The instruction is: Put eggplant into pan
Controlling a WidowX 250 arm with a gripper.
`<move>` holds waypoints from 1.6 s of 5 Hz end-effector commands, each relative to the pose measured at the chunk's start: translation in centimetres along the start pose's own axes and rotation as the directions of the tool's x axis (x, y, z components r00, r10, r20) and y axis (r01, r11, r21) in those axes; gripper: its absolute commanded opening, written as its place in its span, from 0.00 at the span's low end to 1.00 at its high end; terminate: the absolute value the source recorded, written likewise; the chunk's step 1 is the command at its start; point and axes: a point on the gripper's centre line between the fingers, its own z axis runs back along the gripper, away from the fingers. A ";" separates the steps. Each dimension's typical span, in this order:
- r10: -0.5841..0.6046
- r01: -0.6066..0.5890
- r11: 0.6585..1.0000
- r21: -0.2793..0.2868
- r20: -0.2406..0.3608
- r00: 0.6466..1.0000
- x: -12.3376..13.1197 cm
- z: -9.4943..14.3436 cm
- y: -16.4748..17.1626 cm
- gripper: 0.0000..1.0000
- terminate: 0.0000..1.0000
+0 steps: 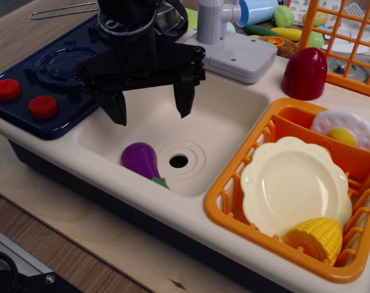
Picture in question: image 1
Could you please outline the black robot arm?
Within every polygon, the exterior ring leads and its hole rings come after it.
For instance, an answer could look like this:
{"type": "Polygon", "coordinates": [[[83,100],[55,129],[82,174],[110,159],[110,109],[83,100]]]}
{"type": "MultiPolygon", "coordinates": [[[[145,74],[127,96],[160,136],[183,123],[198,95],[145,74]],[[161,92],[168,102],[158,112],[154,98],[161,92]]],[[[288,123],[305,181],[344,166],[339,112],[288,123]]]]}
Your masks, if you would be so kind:
{"type": "Polygon", "coordinates": [[[176,108],[190,114],[195,87],[205,79],[205,49],[170,40],[157,33],[159,1],[98,1],[98,24],[109,35],[111,48],[76,65],[84,90],[114,123],[126,124],[123,93],[173,85],[176,108]]]}

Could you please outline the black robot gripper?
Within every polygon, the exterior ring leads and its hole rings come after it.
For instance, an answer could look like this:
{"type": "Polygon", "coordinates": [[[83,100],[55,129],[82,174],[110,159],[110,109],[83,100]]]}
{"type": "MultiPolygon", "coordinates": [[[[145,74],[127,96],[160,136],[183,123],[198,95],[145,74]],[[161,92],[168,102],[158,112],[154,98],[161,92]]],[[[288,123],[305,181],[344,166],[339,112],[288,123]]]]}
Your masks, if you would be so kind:
{"type": "Polygon", "coordinates": [[[181,118],[191,113],[195,88],[205,80],[205,49],[168,40],[154,29],[138,34],[104,31],[109,48],[75,67],[90,94],[116,124],[126,126],[123,92],[172,85],[181,118]]]}

